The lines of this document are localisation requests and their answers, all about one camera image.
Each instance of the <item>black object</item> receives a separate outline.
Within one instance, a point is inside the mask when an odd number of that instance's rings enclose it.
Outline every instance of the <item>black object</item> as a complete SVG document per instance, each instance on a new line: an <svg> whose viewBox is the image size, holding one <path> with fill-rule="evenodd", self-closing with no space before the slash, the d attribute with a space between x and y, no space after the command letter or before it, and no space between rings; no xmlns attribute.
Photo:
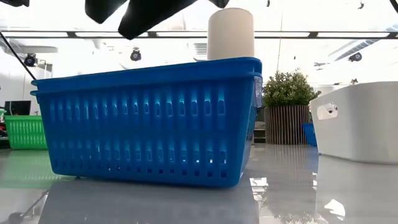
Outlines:
<svg viewBox="0 0 398 224"><path fill-rule="evenodd" d="M141 60L141 53L140 53L139 49L132 50L130 59L134 62Z"/></svg>
<svg viewBox="0 0 398 224"><path fill-rule="evenodd" d="M0 149L9 149L10 148L10 142L8 141L8 138L0 138Z"/></svg>
<svg viewBox="0 0 398 224"><path fill-rule="evenodd" d="M197 0L130 0L119 25L119 33L131 40L158 23L190 6ZM224 8L229 0L210 0ZM98 23L104 22L126 0L86 0L87 16Z"/></svg>
<svg viewBox="0 0 398 224"><path fill-rule="evenodd" d="M358 62L358 61L362 60L362 55L361 55L361 53L358 52L356 54L349 56L348 60L350 62Z"/></svg>
<svg viewBox="0 0 398 224"><path fill-rule="evenodd" d="M28 53L25 60L24 64L28 67L36 67L37 66L37 58L35 53Z"/></svg>
<svg viewBox="0 0 398 224"><path fill-rule="evenodd" d="M8 216L8 222L10 224L21 224L24 221L22 212L14 212Z"/></svg>
<svg viewBox="0 0 398 224"><path fill-rule="evenodd" d="M19 6L29 7L29 0L0 0L0 2L4 2L14 7L19 7Z"/></svg>
<svg viewBox="0 0 398 224"><path fill-rule="evenodd" d="M29 115L30 114L30 100L26 101L6 101L5 115Z"/></svg>
<svg viewBox="0 0 398 224"><path fill-rule="evenodd" d="M1 36L2 40L4 41L4 43L6 43L7 47L10 49L12 54L17 58L18 62L24 67L26 72L30 75L30 77L32 77L33 80L36 80L36 77L32 74L32 72L30 72L30 70L26 67L24 62L18 56L17 52L15 52L15 50L11 47L11 44L8 42L7 38L2 34L1 30L0 30L0 36Z"/></svg>
<svg viewBox="0 0 398 224"><path fill-rule="evenodd" d="M398 13L398 3L396 0L390 0L390 3L392 5L392 7L394 8L394 10L396 11L396 13Z"/></svg>
<svg viewBox="0 0 398 224"><path fill-rule="evenodd" d="M354 79L351 80L351 84L352 85L355 85L356 83L358 83L358 79L357 78L354 78Z"/></svg>

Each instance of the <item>glossy floor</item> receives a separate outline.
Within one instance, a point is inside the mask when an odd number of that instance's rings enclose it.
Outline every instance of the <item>glossy floor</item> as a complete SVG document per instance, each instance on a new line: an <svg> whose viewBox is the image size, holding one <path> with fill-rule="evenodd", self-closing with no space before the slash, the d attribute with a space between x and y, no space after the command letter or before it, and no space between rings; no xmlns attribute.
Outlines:
<svg viewBox="0 0 398 224"><path fill-rule="evenodd" d="M257 144L227 190L75 180L46 153L0 151L0 223L398 223L398 166L313 147Z"/></svg>

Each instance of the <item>security camera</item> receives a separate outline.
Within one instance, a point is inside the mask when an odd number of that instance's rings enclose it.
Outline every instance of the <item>security camera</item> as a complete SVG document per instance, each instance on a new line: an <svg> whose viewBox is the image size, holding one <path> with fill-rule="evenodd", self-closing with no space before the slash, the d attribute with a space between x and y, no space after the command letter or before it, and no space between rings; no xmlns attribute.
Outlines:
<svg viewBox="0 0 398 224"><path fill-rule="evenodd" d="M35 53L28 53L25 60L24 64L28 67L36 67L37 66L37 58Z"/></svg>
<svg viewBox="0 0 398 224"><path fill-rule="evenodd" d="M7 5L19 7L26 6L29 7L30 0L0 0L0 2L6 3Z"/></svg>
<svg viewBox="0 0 398 224"><path fill-rule="evenodd" d="M138 49L138 48L134 48L134 49L132 50L132 53L131 53L131 55L130 55L130 59L131 59L133 62L136 62L136 61L141 60L141 53L139 52L139 49Z"/></svg>
<svg viewBox="0 0 398 224"><path fill-rule="evenodd" d="M361 55L361 53L358 52L356 54L349 56L348 60L350 62L358 62L358 61L362 60L362 55Z"/></svg>

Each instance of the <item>white cylinder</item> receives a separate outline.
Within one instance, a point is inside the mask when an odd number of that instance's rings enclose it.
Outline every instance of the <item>white cylinder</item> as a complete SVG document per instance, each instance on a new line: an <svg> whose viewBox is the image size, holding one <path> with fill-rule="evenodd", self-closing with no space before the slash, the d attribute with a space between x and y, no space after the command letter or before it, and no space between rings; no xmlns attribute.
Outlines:
<svg viewBox="0 0 398 224"><path fill-rule="evenodd" d="M254 57L253 15L244 9L227 8L209 19L207 59Z"/></svg>

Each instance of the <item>plastic container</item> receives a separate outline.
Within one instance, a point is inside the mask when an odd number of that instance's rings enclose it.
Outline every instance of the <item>plastic container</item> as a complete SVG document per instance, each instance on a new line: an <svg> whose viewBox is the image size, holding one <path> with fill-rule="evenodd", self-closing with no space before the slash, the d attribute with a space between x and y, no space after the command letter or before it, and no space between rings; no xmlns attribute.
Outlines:
<svg viewBox="0 0 398 224"><path fill-rule="evenodd" d="M230 187L249 159L261 62L36 80L56 174Z"/></svg>
<svg viewBox="0 0 398 224"><path fill-rule="evenodd" d="M312 123L303 124L305 138L310 146L317 146L317 138Z"/></svg>
<svg viewBox="0 0 398 224"><path fill-rule="evenodd" d="M11 149L47 149L41 116L5 116Z"/></svg>

